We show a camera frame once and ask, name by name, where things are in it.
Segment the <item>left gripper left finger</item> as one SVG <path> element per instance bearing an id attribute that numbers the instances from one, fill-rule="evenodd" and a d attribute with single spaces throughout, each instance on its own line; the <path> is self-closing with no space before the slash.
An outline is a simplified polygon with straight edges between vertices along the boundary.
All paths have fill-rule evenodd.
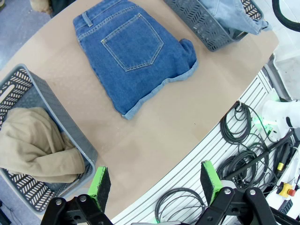
<path id="1" fill-rule="evenodd" d="M 108 168 L 99 167 L 86 194 L 70 201 L 53 198 L 42 219 L 43 225 L 111 225 L 105 207 L 111 188 Z"/>

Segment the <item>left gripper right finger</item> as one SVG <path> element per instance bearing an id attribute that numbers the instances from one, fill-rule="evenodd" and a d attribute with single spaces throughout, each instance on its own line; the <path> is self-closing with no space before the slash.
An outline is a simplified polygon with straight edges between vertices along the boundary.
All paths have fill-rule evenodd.
<path id="1" fill-rule="evenodd" d="M 208 207 L 197 225 L 220 225 L 227 216 L 235 216 L 242 225 L 276 224 L 261 189 L 251 187 L 239 191 L 223 186 L 209 160 L 201 162 L 200 181 Z"/>

